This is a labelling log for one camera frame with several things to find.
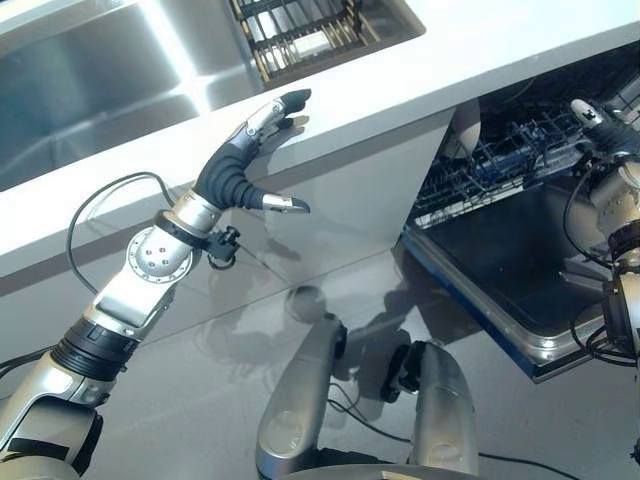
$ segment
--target glossy floor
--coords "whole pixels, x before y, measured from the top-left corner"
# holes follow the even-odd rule
[[[375,391],[394,345],[430,335],[464,370],[485,452],[526,457],[585,480],[637,478],[634,372],[595,361],[534,385],[402,252],[386,252],[144,345],[102,409],[105,431],[88,480],[255,479],[258,421],[279,374],[325,311],[350,331],[336,376],[376,426],[409,436],[415,398],[384,405]],[[167,314],[163,322],[170,322]],[[332,398],[344,401],[340,393]],[[408,446],[327,409],[320,446],[403,462]],[[482,459],[487,479],[555,480]]]

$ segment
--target dishwasher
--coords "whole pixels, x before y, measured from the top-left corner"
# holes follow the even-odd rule
[[[640,131],[638,43],[459,107],[401,241],[535,382],[588,359],[609,271],[566,238],[575,168],[592,144],[569,104],[587,99]],[[603,258],[596,211],[578,197],[574,237]]]

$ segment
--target dishwasher rack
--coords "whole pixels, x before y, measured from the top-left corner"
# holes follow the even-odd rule
[[[570,111],[574,98],[594,101],[640,131],[639,55],[638,44],[629,45],[481,98],[477,146],[462,151],[455,132],[449,132],[410,220],[428,229],[566,173],[591,148]],[[461,155],[451,155],[446,148],[451,142]]]
[[[581,130],[573,114],[541,109],[524,123],[510,122],[500,140],[480,139],[474,151],[462,158],[439,154],[410,218],[428,228],[572,167],[582,157],[580,145],[588,143]],[[461,151],[462,145],[455,140]]]
[[[263,82],[379,41],[362,0],[230,0]]]

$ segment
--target kitchen counter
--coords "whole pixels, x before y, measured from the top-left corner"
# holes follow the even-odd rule
[[[170,186],[192,181],[237,124],[288,90],[313,90],[304,112],[309,121],[301,134],[271,158],[254,162],[249,170],[253,179],[640,39],[640,11],[634,0],[616,0],[615,8],[610,0],[407,3],[426,27],[426,33],[416,39],[122,144],[3,192],[0,272],[4,276],[60,254],[63,245],[54,235],[66,229],[73,212],[90,193],[111,179],[151,170]],[[16,16],[16,5],[0,6],[0,20],[16,22],[21,15]],[[156,193],[152,182],[122,189],[92,215]]]

